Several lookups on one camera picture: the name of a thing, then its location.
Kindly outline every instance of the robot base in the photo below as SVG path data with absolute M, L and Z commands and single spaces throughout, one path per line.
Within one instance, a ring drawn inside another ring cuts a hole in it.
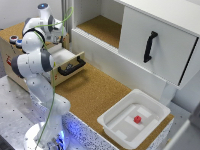
M 39 144 L 37 149 L 35 149 L 37 141 L 34 140 L 34 137 L 44 124 L 44 122 L 35 124 L 26 132 L 24 137 L 24 150 L 66 150 L 70 142 L 69 133 L 67 132 L 60 133 L 60 137 L 62 137 L 62 140 L 64 141 L 64 149 L 58 148 L 58 146 L 56 146 L 53 142 L 49 142 L 45 146 L 41 146 Z

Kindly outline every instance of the cabinet handle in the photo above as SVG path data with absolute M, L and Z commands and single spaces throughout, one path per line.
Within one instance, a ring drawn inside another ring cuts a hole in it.
M 79 62 L 79 64 L 74 66 L 73 68 L 62 70 L 61 67 L 58 67 L 58 72 L 63 76 L 67 76 L 73 73 L 74 71 L 78 70 L 79 68 L 83 67 L 86 64 L 86 62 L 82 60 L 80 56 L 77 57 L 77 61 Z
M 144 63 L 147 63 L 152 58 L 149 54 L 151 52 L 151 46 L 152 46 L 153 39 L 157 36 L 158 36 L 158 33 L 154 32 L 154 31 L 151 32 L 151 35 L 149 36 L 149 39 L 147 41 L 146 50 L 144 53 Z

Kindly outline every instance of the green cable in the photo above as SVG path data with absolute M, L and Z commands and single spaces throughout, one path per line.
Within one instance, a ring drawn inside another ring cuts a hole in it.
M 66 12 L 66 14 L 65 14 L 65 17 L 66 17 L 66 15 L 67 15 L 67 13 L 68 13 L 68 11 L 69 11 L 70 9 L 72 9 L 70 15 L 67 16 L 67 18 L 65 18 L 65 19 L 64 19 L 63 21 L 61 21 L 60 23 L 63 23 L 63 24 L 64 24 L 64 22 L 67 21 L 67 20 L 69 19 L 69 17 L 71 17 L 71 15 L 72 15 L 72 13 L 73 13 L 73 11 L 74 11 L 74 8 L 73 8 L 73 7 L 70 7 L 70 8 L 67 10 L 67 12 Z M 53 26 L 53 25 L 57 25 L 57 24 L 40 25 L 40 26 L 36 26 L 35 28 L 37 28 L 37 27 L 42 27 L 42 26 Z M 39 35 L 37 32 L 35 32 L 35 34 L 38 36 L 38 38 L 39 38 L 40 41 L 44 44 L 44 47 L 45 47 L 46 50 L 47 50 L 47 46 L 46 46 L 46 44 L 44 43 L 44 41 L 42 40 L 42 38 L 40 37 L 40 35 Z M 50 117 L 50 114 L 51 114 L 51 111 L 52 111 L 52 108 L 53 108 L 53 104 L 54 104 L 54 97 L 55 97 L 55 84 L 54 84 L 54 80 L 55 80 L 55 79 L 54 79 L 54 72 L 53 72 L 53 70 L 52 70 L 52 76 L 53 76 L 53 101 L 52 101 L 51 108 L 50 108 L 50 111 L 49 111 L 47 120 L 46 120 L 46 122 L 45 122 L 44 128 L 43 128 L 42 133 L 41 133 L 41 135 L 40 135 L 40 138 L 39 138 L 39 140 L 38 140 L 38 142 L 37 142 L 37 145 L 36 145 L 36 147 L 35 147 L 35 150 L 37 149 L 37 147 L 38 147 L 38 145 L 39 145 L 39 143 L 40 143 L 40 140 L 41 140 L 42 135 L 43 135 L 43 133 L 44 133 L 44 130 L 45 130 L 45 128 L 46 128 L 47 122 L 49 121 L 49 117 Z

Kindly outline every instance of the drawer handle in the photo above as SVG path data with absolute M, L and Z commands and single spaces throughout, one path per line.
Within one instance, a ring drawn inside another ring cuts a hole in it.
M 74 66 L 73 68 L 69 68 L 69 69 L 66 68 L 66 70 L 62 70 L 61 67 L 58 67 L 58 72 L 63 76 L 68 76 L 86 64 L 86 62 L 82 60 L 80 56 L 77 57 L 77 61 L 79 62 L 79 64 Z
M 152 46 L 153 39 L 157 36 L 158 36 L 158 33 L 154 32 L 154 31 L 151 32 L 151 35 L 149 36 L 149 39 L 148 39 L 147 45 L 146 45 L 146 50 L 145 50 L 145 54 L 144 54 L 144 63 L 147 63 L 152 58 L 150 56 L 151 46 Z

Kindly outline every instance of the cabinet door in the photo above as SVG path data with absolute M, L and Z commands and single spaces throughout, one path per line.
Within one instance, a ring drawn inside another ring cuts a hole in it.
M 158 36 L 152 39 L 151 60 L 144 63 L 146 45 L 152 31 Z M 196 39 L 191 34 L 126 7 L 119 54 L 178 85 Z

